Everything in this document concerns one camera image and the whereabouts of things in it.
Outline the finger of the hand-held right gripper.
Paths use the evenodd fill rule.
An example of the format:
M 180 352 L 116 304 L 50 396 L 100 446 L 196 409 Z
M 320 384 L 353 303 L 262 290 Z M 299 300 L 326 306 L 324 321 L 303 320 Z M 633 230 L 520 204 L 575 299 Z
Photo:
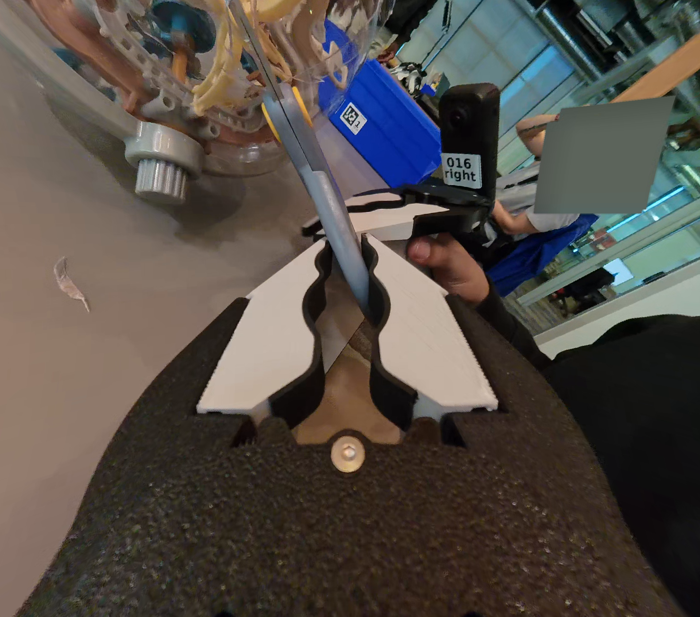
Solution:
M 363 192 L 345 200 L 347 209 L 392 209 L 404 204 L 403 193 L 391 189 Z
M 358 238 L 371 235 L 381 242 L 408 240 L 415 218 L 444 213 L 447 208 L 431 204 L 363 204 L 348 207 Z

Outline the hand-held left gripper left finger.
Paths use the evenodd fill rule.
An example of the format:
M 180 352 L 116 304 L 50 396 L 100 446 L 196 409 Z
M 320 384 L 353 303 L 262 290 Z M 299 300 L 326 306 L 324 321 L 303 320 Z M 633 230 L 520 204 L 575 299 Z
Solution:
M 250 292 L 197 413 L 263 416 L 276 394 L 312 371 L 320 342 L 311 304 L 319 293 L 325 308 L 331 263 L 321 239 Z

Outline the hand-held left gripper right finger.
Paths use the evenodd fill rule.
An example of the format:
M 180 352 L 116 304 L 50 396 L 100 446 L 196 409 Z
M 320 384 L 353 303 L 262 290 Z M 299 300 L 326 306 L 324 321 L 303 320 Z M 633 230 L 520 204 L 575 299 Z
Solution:
M 370 278 L 370 396 L 400 430 L 414 420 L 497 411 L 499 402 L 470 346 L 465 308 L 372 235 L 363 235 Z

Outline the grey handled scissors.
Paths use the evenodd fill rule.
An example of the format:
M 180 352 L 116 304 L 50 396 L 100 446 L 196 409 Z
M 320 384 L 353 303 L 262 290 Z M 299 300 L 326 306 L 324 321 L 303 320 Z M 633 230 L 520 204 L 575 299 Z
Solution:
M 263 101 L 269 120 L 282 146 L 314 203 L 326 238 L 360 310 L 370 318 L 370 275 L 363 260 L 361 243 L 349 217 L 345 201 L 321 150 L 314 128 L 304 119 L 299 103 L 289 86 L 281 86 L 263 51 L 258 34 L 250 23 L 240 0 L 224 0 L 234 20 L 242 27 L 251 44 L 266 86 Z

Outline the person's right hand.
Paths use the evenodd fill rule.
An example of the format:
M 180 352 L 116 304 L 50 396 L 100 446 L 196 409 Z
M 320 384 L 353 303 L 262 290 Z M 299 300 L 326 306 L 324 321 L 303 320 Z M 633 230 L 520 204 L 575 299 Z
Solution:
M 407 258 L 428 270 L 439 286 L 468 305 L 480 306 L 489 296 L 490 285 L 484 270 L 447 233 L 411 239 L 407 243 Z

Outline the blue plastic bin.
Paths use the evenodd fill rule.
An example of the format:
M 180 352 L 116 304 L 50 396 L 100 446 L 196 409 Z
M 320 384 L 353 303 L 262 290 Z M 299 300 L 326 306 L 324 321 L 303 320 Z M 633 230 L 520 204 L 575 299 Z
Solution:
M 325 26 L 324 52 L 335 43 L 355 73 L 345 91 L 322 79 L 320 109 L 387 185 L 420 184 L 440 166 L 439 127 L 380 63 L 357 67 L 354 42 L 330 20 Z

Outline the blue cloth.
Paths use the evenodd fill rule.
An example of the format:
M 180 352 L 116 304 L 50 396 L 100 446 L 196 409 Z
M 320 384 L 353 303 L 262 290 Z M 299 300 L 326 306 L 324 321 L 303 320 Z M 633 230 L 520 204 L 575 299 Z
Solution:
M 486 275 L 500 297 L 510 295 L 525 282 L 537 277 L 571 244 L 584 236 L 599 219 L 584 213 L 570 225 L 527 235 L 516 240 L 500 236 L 488 248 L 483 264 Z

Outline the small clear plastic scrap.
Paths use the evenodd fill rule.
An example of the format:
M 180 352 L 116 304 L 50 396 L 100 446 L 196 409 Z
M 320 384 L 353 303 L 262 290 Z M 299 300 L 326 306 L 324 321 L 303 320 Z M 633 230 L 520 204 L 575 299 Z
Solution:
M 53 274 L 58 288 L 70 299 L 80 302 L 87 313 L 91 313 L 90 303 L 68 273 L 68 261 L 62 256 L 53 267 Z

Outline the person's black jacket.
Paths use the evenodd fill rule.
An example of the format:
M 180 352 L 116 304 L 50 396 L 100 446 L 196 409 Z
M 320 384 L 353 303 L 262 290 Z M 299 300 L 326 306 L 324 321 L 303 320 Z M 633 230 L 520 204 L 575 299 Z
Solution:
M 699 317 L 615 325 L 540 372 L 593 448 L 625 523 L 689 616 L 699 615 Z

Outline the clear maze puzzle ball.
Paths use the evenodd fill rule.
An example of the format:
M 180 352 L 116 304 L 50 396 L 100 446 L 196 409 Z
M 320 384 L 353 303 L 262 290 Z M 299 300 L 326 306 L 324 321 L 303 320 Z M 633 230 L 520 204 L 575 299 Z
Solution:
M 181 204 L 285 162 L 272 99 L 333 113 L 395 0 L 21 1 L 58 44 L 41 74 L 123 138 L 138 196 Z

